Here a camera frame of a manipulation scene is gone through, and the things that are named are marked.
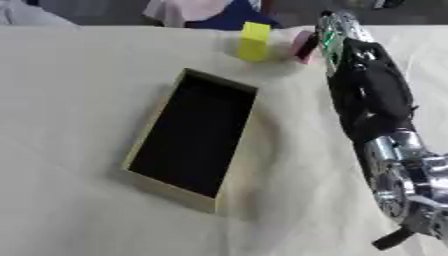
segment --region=white object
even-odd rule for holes
[[[0,25],[74,25],[40,7],[29,6],[21,0],[0,0]]]
[[[448,151],[448,27],[368,28],[415,94],[428,147]],[[273,31],[283,45],[302,28]],[[425,40],[415,35],[425,35]],[[0,255],[440,256],[378,209],[332,107],[324,61],[257,65],[229,55],[238,33],[141,28],[0,29]],[[247,164],[227,214],[190,210],[127,183],[119,164],[185,67],[260,88]]]
[[[184,27],[187,21],[206,20],[222,12],[233,0],[151,0],[143,14],[166,27]],[[261,0],[247,0],[260,10]]]

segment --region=yellow block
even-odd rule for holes
[[[248,61],[265,59],[270,30],[269,25],[246,22],[240,35],[238,58]]]

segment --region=robotic arm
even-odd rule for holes
[[[317,46],[326,60],[334,108],[364,177],[378,206],[401,227],[373,244],[385,250],[420,233],[448,245],[448,155],[423,144],[401,72],[348,12],[323,12],[299,58]]]

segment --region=table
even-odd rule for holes
[[[374,203],[330,103],[323,60],[232,56],[236,33],[152,27],[0,30],[0,254],[12,256],[444,255],[423,236],[385,253],[396,226]],[[372,27],[412,84],[415,123],[448,150],[448,27]],[[260,88],[227,215],[133,188],[119,164],[185,67]]]

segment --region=cardboard box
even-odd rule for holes
[[[216,212],[232,166],[240,165],[235,155],[256,96],[255,87],[185,69],[123,168],[139,186]]]

